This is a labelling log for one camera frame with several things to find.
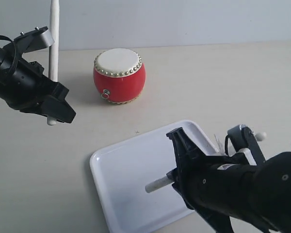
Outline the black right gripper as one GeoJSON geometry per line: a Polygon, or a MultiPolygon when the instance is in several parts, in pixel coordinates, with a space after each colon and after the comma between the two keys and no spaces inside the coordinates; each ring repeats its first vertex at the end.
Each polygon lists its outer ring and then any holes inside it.
{"type": "Polygon", "coordinates": [[[196,211],[216,233],[234,233],[230,217],[258,218],[250,189],[264,156],[254,165],[244,155],[206,156],[182,127],[166,134],[172,141],[177,167],[167,173],[185,205],[196,211]]]}

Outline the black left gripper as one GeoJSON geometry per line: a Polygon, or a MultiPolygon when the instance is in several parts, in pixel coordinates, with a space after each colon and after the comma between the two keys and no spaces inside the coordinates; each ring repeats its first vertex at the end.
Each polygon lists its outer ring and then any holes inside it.
{"type": "Polygon", "coordinates": [[[76,112],[65,100],[69,90],[43,75],[39,63],[29,63],[22,57],[14,73],[8,75],[13,55],[0,48],[0,98],[14,110],[72,123],[76,112]]]}

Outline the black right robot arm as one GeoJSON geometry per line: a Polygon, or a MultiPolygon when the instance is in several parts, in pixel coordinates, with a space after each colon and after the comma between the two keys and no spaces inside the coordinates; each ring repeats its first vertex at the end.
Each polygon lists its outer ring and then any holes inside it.
{"type": "Polygon", "coordinates": [[[172,187],[217,233],[233,232],[231,218],[264,233],[291,233],[291,151],[266,160],[245,125],[227,132],[234,155],[206,155],[182,128],[167,137],[177,165],[167,174],[172,187]]]}

